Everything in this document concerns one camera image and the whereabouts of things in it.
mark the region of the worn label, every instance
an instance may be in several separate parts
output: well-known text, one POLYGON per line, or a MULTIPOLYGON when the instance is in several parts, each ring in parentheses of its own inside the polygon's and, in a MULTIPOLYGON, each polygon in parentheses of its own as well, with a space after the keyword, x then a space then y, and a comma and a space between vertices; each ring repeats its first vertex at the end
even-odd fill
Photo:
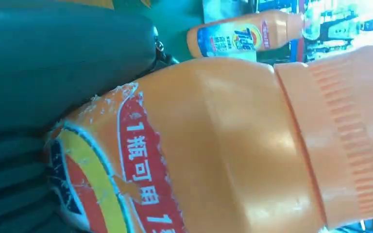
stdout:
POLYGON ((61 212, 95 233, 184 233, 160 136, 130 83, 96 97, 49 134, 61 212))

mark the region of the ribbed bottle cap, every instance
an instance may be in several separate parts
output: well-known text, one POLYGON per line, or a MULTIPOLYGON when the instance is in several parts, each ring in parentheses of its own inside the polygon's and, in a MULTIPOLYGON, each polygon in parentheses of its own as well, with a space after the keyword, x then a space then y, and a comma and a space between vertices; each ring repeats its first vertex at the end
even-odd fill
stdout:
POLYGON ((328 227, 373 218, 373 47, 275 69, 303 136, 328 227))

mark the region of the yellow stripe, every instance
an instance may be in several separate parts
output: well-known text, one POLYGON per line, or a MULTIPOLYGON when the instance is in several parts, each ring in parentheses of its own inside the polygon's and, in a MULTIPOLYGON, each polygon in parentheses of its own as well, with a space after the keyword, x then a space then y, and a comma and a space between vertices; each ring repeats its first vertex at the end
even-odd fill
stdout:
POLYGON ((92 148, 77 134, 63 130, 59 135, 70 157, 79 165, 94 189, 106 228, 110 233, 127 232, 114 188, 92 148))

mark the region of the teal surface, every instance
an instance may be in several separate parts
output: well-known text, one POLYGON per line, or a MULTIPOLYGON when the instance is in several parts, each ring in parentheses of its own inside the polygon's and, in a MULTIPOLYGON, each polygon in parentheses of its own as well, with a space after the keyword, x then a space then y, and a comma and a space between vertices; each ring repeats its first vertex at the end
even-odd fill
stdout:
POLYGON ((151 9, 140 0, 114 0, 116 11, 133 12, 150 18, 167 53, 179 61, 191 59, 188 29, 203 23, 202 0, 152 0, 151 9))

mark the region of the laundry detergent bottle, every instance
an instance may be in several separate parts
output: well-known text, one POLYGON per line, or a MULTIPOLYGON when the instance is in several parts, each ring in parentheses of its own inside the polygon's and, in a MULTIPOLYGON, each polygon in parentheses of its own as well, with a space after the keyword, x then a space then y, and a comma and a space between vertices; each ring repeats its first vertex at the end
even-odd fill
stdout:
POLYGON ((303 35, 314 40, 317 16, 313 8, 304 15, 270 10, 203 24, 189 30, 188 48, 198 58, 277 49, 303 35))
POLYGON ((168 67, 94 97, 47 151, 61 213, 96 233, 317 233, 373 218, 373 47, 168 67))

